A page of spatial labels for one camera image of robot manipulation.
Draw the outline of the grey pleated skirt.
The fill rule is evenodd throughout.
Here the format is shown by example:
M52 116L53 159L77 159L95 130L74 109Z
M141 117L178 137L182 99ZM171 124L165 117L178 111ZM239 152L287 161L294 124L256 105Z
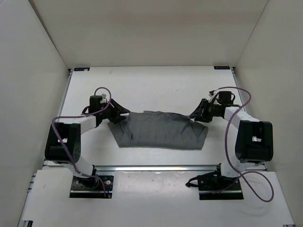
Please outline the grey pleated skirt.
M129 113L125 120L108 126L121 148L201 150L208 127L178 113L144 111Z

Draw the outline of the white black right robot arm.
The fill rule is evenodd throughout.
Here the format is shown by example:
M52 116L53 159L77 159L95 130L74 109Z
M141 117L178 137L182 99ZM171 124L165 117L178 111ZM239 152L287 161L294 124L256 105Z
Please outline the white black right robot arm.
M201 100L189 118L205 123L210 123L214 117L225 119L228 122L225 147L229 127L233 125L237 129L234 155L228 156L226 152L226 161L218 165L217 173L212 177L213 186L221 190L229 184L229 179L238 177L247 168L272 160L273 126L243 111L234 103L235 94L231 91L211 91L210 96L209 100Z

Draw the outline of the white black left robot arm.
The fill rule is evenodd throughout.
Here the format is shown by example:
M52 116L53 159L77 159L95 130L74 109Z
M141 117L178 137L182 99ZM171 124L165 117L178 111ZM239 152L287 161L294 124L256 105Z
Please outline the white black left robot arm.
M114 99L93 95L89 106L80 116L62 116L53 119L45 147L45 159L68 168L75 177L82 178L88 188L99 183L96 168L81 155L81 136L97 128L103 120L113 124L125 120L130 111Z

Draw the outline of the blue label sticker right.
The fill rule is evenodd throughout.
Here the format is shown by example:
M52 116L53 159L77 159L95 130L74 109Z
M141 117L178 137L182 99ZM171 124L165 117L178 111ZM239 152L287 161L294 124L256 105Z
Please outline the blue label sticker right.
M229 66L214 66L215 70L230 70Z

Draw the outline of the blue label sticker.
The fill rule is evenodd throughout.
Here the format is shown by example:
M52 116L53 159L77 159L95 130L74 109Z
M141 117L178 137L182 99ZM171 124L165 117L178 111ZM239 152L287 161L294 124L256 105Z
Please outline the blue label sticker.
M214 66L215 70L230 70L229 66Z
M89 71L90 67L76 67L73 71Z

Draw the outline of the blue label sticker left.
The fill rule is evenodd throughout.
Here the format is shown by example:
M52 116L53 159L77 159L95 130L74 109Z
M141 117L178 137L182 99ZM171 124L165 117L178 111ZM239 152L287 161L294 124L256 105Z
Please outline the blue label sticker left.
M73 71L89 71L90 67L76 67Z

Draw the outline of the aluminium table edge rail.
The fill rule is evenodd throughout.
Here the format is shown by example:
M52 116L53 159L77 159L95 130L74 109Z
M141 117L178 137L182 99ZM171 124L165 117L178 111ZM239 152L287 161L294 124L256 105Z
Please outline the aluminium table edge rail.
M216 165L160 165L160 166L96 166L100 172L136 172L136 171L149 171L149 172L164 172L164 171L214 171Z

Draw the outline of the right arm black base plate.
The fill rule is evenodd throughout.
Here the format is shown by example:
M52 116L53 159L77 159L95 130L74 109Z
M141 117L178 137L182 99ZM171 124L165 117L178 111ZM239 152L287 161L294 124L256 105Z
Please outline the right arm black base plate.
M219 173L197 176L199 200L243 200L241 184L238 178L223 177Z

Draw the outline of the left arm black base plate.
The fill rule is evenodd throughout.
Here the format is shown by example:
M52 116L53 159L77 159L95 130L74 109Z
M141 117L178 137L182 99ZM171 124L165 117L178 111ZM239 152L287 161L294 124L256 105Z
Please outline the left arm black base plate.
M114 176L99 175L105 187L95 178L79 178L74 176L71 182L70 198L111 199L113 194Z

